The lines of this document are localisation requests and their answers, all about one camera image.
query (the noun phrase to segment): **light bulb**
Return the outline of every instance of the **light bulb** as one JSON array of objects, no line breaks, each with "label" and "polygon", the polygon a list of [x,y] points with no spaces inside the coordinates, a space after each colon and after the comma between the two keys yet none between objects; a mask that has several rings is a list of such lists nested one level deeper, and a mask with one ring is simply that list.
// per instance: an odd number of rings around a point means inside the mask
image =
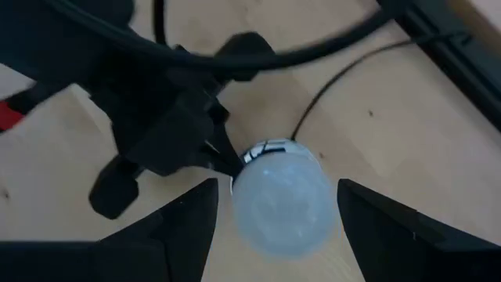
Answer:
[{"label": "light bulb", "polygon": [[332,234],[336,218],[333,187],[318,161],[289,140],[260,143],[232,188],[241,235],[268,255],[300,257]]}]

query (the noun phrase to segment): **frosted plastic sphere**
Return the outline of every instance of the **frosted plastic sphere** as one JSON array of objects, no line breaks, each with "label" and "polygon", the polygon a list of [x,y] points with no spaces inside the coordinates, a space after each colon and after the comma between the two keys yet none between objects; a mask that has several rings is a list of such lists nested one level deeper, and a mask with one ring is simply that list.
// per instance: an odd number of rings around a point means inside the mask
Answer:
[{"label": "frosted plastic sphere", "polygon": [[269,255],[306,255],[334,228],[333,187],[318,162],[299,154],[249,163],[234,182],[232,201],[241,235]]}]

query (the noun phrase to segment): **black wire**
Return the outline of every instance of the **black wire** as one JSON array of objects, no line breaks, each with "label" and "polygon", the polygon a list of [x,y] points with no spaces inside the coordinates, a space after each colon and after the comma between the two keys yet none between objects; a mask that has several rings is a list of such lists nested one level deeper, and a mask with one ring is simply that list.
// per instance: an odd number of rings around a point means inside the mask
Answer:
[{"label": "black wire", "polygon": [[202,56],[187,52],[179,52],[150,42],[130,31],[123,30],[107,23],[90,13],[85,12],[68,0],[43,0],[44,3],[61,13],[69,20],[88,28],[91,31],[111,40],[118,45],[144,55],[151,56],[159,63],[169,63],[179,67],[193,67],[209,71],[263,71],[284,67],[292,67],[311,62],[324,56],[332,55],[371,34],[385,25],[389,20],[405,12],[405,8],[412,0],[400,0],[386,5],[370,18],[355,25],[337,37],[328,38],[322,42],[306,46],[301,49],[278,52],[277,54],[260,55],[227,55]]},{"label": "black wire", "polygon": [[165,33],[165,0],[153,0],[153,35],[156,43],[168,45]]},{"label": "black wire", "polygon": [[334,75],[320,89],[320,91],[318,91],[318,93],[315,94],[315,96],[313,97],[310,104],[306,107],[305,112],[302,114],[301,119],[297,123],[296,128],[294,129],[292,135],[290,136],[290,139],[293,141],[296,140],[297,133],[299,132],[299,129],[301,129],[301,126],[305,122],[305,119],[308,117],[310,112],[313,110],[313,107],[319,102],[320,98],[322,98],[322,96],[327,92],[327,90],[329,90],[330,87],[334,83],[336,83],[338,80],[340,80],[342,77],[344,77],[344,75],[346,73],[351,71],[354,67],[358,66],[360,63],[364,62],[365,60],[369,59],[370,57],[372,57],[374,55],[377,55],[379,53],[386,52],[386,51],[389,51],[392,49],[397,49],[397,48],[401,48],[401,47],[408,46],[408,45],[414,45],[414,44],[422,45],[422,44],[429,44],[429,43],[437,42],[437,41],[449,40],[451,37],[455,37],[455,36],[459,36],[459,35],[467,36],[467,33],[464,31],[456,31],[456,32],[451,32],[451,33],[447,33],[447,34],[426,35],[426,36],[423,36],[420,38],[409,39],[409,40],[405,40],[402,42],[392,43],[390,45],[386,45],[386,46],[380,47],[378,49],[375,49],[373,51],[370,51],[370,52],[366,53],[365,55],[359,57],[357,60],[351,62],[349,65],[344,67],[339,73]]}]

